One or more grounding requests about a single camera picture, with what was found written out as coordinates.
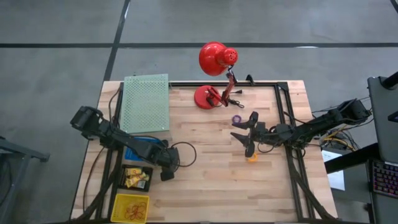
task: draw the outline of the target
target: green pegboard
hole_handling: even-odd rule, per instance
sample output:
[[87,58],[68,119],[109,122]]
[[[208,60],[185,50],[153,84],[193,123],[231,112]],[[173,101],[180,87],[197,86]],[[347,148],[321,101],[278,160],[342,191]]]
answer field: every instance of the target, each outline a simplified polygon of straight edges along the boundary
[[168,131],[169,75],[125,77],[120,128],[130,134]]

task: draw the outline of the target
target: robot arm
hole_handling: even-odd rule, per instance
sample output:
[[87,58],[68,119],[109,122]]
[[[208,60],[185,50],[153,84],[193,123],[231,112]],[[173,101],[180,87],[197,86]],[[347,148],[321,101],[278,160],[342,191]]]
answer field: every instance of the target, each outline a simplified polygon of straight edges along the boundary
[[156,144],[143,141],[131,136],[109,121],[105,120],[100,110],[90,106],[82,106],[70,121],[73,128],[81,131],[81,135],[92,140],[98,137],[102,146],[115,148],[127,146],[132,149],[142,160],[157,166],[162,166],[164,173],[162,180],[172,179],[177,168],[179,154],[178,149],[168,148],[166,143]]
[[254,154],[254,141],[280,146],[283,143],[290,144],[292,147],[304,147],[317,134],[324,134],[329,129],[341,124],[357,125],[366,121],[371,113],[357,99],[349,100],[340,104],[337,108],[329,110],[326,114],[306,122],[300,126],[293,127],[288,124],[278,124],[266,129],[264,122],[258,121],[258,113],[253,111],[249,121],[245,123],[233,124],[241,129],[248,129],[249,134],[244,136],[238,133],[231,133],[246,148],[246,157]]

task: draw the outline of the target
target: wooden table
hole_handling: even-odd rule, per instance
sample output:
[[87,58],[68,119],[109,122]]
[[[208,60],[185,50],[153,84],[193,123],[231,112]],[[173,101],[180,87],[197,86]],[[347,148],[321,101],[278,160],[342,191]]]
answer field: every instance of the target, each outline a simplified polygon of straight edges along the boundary
[[[98,108],[105,118],[108,117],[108,102],[119,84],[120,82],[103,84]],[[304,82],[288,81],[288,84],[295,117],[304,121],[311,120]],[[278,124],[275,91],[269,87],[235,89],[242,89],[243,94],[234,94],[231,98],[239,100],[245,109],[231,105],[227,108],[201,110],[193,101],[194,87],[173,87],[170,90],[172,143],[190,142],[196,147],[198,156],[194,165],[179,168],[175,178],[166,182],[160,181],[161,169],[156,167],[148,193],[118,190],[118,193],[147,194],[150,197],[148,222],[297,221],[284,147],[275,148],[268,154],[259,154],[257,162],[248,163],[242,144],[230,135],[231,131],[248,133],[232,127],[231,118],[236,114],[247,120],[252,111],[257,111],[259,121],[265,121],[267,128]],[[115,106],[116,100],[112,103],[112,108]],[[266,145],[260,147],[262,150],[270,148]],[[72,218],[82,213],[83,189],[100,149],[98,141],[88,145]],[[181,145],[178,150],[181,164],[192,161],[192,149]],[[99,191],[105,151],[100,155],[88,185],[86,206]],[[306,152],[304,161],[310,188],[326,210],[337,217],[321,151],[319,147],[309,146]],[[133,161],[123,163],[137,164]],[[109,194],[110,190],[104,201],[104,216],[108,210]],[[306,211],[301,190],[300,197],[303,210]]]

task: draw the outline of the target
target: yellow container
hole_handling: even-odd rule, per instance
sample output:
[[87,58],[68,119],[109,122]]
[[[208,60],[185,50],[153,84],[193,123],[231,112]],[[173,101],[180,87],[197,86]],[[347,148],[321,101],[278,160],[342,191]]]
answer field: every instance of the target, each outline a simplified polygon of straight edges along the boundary
[[148,207],[148,196],[116,194],[111,221],[143,224],[147,221]]

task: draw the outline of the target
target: concrete floor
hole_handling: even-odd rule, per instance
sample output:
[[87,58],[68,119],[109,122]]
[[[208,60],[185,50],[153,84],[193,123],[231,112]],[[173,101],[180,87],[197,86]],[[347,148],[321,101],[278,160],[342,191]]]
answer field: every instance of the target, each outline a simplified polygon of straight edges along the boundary
[[[112,43],[124,0],[0,0],[0,44]],[[397,42],[389,0],[132,0],[121,42]],[[168,73],[171,80],[221,80],[201,72],[199,49],[119,49],[111,80]],[[51,153],[33,161],[13,223],[64,221],[87,142],[69,121],[96,106],[111,49],[0,49],[0,135]],[[366,79],[398,70],[398,48],[238,49],[238,79],[305,80],[313,110],[368,95]],[[372,124],[352,130],[360,146]],[[361,221],[356,202],[339,216]]]

